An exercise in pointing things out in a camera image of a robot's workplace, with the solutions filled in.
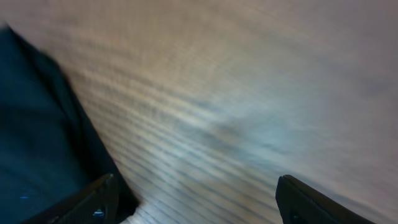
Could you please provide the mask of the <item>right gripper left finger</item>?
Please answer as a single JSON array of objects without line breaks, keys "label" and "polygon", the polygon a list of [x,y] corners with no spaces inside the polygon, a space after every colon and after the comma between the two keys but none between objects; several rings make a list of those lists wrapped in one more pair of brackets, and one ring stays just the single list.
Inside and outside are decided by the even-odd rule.
[{"label": "right gripper left finger", "polygon": [[22,224],[113,224],[118,202],[116,178],[106,174]]}]

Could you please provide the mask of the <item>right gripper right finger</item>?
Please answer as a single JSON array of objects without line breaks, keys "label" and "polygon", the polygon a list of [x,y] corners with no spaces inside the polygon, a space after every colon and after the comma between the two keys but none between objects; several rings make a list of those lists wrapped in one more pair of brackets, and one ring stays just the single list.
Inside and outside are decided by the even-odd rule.
[{"label": "right gripper right finger", "polygon": [[275,199],[284,224],[374,224],[291,175],[279,177]]}]

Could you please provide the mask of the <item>black t-shirt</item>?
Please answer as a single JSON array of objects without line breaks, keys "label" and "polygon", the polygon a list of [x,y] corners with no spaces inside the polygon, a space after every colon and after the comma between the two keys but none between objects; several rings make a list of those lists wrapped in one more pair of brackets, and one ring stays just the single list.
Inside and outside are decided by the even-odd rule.
[{"label": "black t-shirt", "polygon": [[106,174],[117,183],[115,222],[134,195],[58,64],[1,28],[1,222],[22,223]]}]

